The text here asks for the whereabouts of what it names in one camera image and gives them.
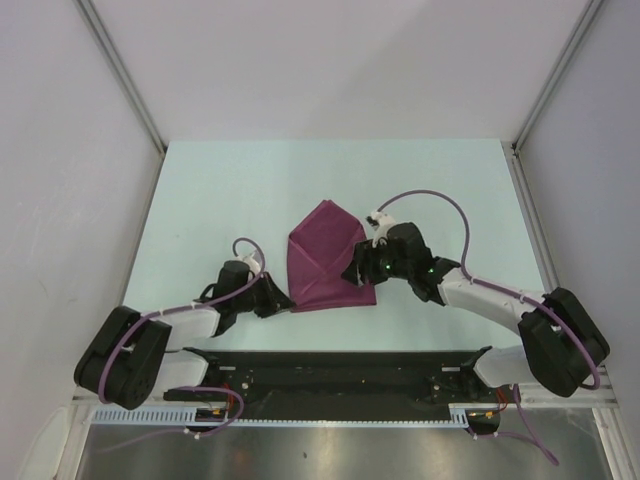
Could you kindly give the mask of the purple cloth napkin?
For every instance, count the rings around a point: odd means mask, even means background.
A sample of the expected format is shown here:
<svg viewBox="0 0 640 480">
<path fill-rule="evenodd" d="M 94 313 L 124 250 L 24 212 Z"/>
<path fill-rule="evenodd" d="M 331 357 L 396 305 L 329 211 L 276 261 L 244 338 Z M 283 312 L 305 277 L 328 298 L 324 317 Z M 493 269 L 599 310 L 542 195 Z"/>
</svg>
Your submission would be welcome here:
<svg viewBox="0 0 640 480">
<path fill-rule="evenodd" d="M 295 313 L 377 304 L 370 285 L 342 278 L 357 243 L 360 221 L 331 200 L 321 201 L 288 236 L 287 281 Z"/>
</svg>

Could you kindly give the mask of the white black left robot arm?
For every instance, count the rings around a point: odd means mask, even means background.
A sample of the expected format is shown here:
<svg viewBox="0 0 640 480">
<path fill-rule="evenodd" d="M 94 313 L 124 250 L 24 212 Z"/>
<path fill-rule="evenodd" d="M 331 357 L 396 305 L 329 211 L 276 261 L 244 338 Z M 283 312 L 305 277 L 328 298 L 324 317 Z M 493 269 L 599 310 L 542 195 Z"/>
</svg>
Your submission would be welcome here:
<svg viewBox="0 0 640 480">
<path fill-rule="evenodd" d="M 217 281 L 188 305 L 147 314 L 115 307 L 80 357 L 74 382 L 101 402 L 127 410 L 182 386 L 210 399 L 220 390 L 221 376 L 189 344 L 226 333 L 242 313 L 265 319 L 295 306 L 256 261 L 228 260 Z"/>
</svg>

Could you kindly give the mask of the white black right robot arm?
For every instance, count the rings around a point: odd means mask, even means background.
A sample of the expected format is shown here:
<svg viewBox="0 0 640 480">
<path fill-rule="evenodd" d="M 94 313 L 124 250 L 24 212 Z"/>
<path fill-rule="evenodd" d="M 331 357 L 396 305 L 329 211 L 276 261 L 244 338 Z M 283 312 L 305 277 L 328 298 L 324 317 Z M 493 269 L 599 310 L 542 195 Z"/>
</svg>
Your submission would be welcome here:
<svg viewBox="0 0 640 480">
<path fill-rule="evenodd" d="M 568 398 L 596 387 L 597 369 L 610 354 L 570 290 L 516 291 L 473 277 L 461 263 L 433 255 L 413 223 L 393 223 L 357 243 L 342 277 L 358 287 L 401 279 L 423 302 L 474 313 L 518 335 L 518 345 L 484 347 L 462 365 L 461 388 L 473 401 L 486 400 L 498 387 L 529 382 Z"/>
</svg>

